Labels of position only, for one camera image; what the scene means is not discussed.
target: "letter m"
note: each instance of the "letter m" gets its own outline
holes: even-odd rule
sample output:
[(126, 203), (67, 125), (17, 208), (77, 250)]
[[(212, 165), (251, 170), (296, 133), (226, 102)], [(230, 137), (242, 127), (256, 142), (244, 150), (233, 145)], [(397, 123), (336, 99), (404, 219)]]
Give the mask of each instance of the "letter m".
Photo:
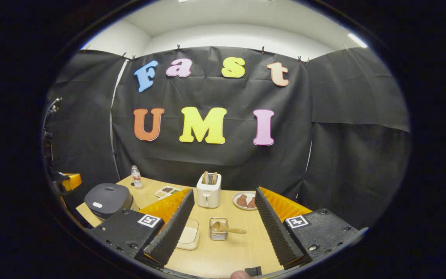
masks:
[(209, 130), (208, 136), (206, 136), (206, 143), (225, 143), (225, 138), (223, 138), (223, 116), (226, 114), (225, 109), (212, 108), (204, 120), (202, 120), (199, 111), (195, 107), (183, 108), (182, 113), (185, 115), (185, 119), (184, 132), (180, 136), (180, 141), (183, 143), (193, 142), (193, 130), (197, 141), (201, 142)]

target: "meat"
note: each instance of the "meat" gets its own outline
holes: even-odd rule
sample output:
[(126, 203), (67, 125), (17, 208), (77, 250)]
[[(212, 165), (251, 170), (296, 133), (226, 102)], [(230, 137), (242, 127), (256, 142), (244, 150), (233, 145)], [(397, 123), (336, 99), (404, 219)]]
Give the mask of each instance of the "meat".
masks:
[(252, 200), (247, 205), (247, 208), (255, 208), (255, 206), (256, 206), (256, 198), (253, 197)]
[(240, 198), (237, 198), (237, 204), (240, 205), (241, 207), (246, 207), (247, 206), (246, 198), (247, 198), (247, 196), (242, 194), (242, 196), (240, 196)]

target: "clip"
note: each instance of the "clip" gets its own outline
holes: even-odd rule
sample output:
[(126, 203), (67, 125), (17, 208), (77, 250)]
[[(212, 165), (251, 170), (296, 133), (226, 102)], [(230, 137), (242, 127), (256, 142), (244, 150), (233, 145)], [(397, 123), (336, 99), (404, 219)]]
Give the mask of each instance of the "clip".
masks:
[(85, 51), (89, 48), (90, 45), (88, 45), (85, 50), (82, 51), (82, 53), (85, 53)]

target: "white toaster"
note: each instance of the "white toaster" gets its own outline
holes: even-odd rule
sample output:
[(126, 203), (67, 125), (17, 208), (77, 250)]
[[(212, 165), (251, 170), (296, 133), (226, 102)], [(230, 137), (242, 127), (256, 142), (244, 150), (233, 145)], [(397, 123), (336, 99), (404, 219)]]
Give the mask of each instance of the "white toaster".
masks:
[[(213, 179), (214, 173), (208, 173), (209, 180)], [(221, 175), (216, 174), (216, 184), (209, 185), (202, 183), (201, 175), (197, 182), (197, 205), (203, 208), (217, 208), (220, 205), (221, 196)]]

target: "orange letter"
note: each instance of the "orange letter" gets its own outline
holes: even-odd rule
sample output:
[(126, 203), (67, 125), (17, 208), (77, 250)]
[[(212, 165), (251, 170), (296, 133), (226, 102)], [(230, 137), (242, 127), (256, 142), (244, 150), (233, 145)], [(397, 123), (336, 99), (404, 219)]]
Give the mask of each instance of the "orange letter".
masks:
[(151, 110), (153, 115), (153, 129), (151, 132), (146, 133), (144, 131), (144, 117), (147, 114), (146, 109), (136, 109), (133, 111), (133, 115), (135, 116), (135, 120), (133, 122), (133, 132), (135, 136), (141, 141), (153, 141), (160, 134), (161, 127), (161, 115), (165, 113), (164, 109), (154, 108)]
[(281, 66), (280, 62), (274, 62), (268, 65), (271, 69), (271, 80), (278, 86), (287, 86), (288, 79), (283, 79), (283, 73), (288, 72), (288, 69)]

